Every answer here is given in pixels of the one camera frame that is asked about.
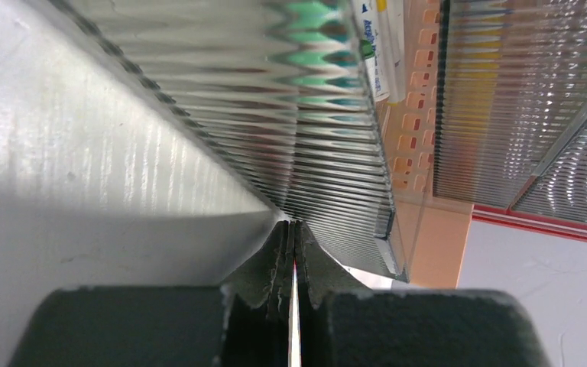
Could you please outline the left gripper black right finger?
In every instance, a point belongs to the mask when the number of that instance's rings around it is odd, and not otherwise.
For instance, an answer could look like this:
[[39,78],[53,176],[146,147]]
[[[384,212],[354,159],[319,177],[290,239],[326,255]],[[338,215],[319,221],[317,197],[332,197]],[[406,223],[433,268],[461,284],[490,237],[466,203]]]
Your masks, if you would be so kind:
[[489,289],[373,290],[293,224],[304,366],[547,366],[524,307]]

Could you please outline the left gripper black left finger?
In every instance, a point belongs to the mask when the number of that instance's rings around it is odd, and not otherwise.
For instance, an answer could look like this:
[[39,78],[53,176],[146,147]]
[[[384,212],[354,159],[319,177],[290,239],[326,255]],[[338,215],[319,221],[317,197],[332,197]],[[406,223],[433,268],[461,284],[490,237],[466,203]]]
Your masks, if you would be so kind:
[[35,310],[12,366],[287,366],[292,224],[212,286],[57,290]]

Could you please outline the clear grey drawer box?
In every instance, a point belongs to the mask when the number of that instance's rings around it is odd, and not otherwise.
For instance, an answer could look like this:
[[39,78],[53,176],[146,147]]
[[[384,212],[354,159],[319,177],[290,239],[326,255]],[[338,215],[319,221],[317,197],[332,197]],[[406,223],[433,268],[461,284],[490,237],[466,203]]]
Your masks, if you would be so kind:
[[376,1],[55,1],[63,21],[336,260],[407,277],[397,201],[587,224],[587,1],[411,1],[376,106]]

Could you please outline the green cap marker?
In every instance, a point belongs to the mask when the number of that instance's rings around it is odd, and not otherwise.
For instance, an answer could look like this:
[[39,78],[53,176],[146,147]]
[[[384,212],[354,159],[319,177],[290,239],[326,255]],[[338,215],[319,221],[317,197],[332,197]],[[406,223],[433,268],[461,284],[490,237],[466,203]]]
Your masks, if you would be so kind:
[[354,0],[351,1],[351,6],[358,36],[368,44],[362,49],[373,98],[374,101],[380,102],[387,99],[390,93],[384,73],[384,58],[380,50],[381,36],[377,3],[375,0]]

